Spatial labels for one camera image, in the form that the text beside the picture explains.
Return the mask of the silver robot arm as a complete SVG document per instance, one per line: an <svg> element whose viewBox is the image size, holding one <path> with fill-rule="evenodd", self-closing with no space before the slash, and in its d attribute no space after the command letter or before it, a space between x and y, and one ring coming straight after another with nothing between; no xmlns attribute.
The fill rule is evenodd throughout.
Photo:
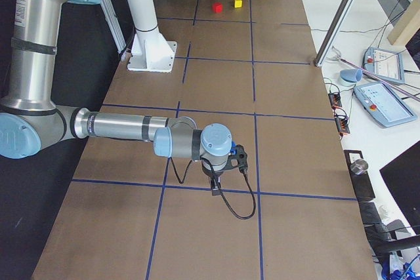
<svg viewBox="0 0 420 280"><path fill-rule="evenodd" d="M101 113L51 100L62 5L101 0L16 0L9 91L1 99L1 155L22 159L63 140L104 137L151 142L158 156L200 161L213 195L238 151L227 127L198 129L188 117Z"/></svg>

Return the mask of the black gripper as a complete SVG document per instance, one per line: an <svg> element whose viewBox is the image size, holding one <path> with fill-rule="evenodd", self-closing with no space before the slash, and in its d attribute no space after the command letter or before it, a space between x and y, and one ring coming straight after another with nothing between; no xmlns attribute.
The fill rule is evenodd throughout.
<svg viewBox="0 0 420 280"><path fill-rule="evenodd" d="M224 173L226 164L227 162L223 161L219 164L211 165L203 159L201 160L202 171L211 178L212 195L221 195L221 183L219 177Z"/></svg>

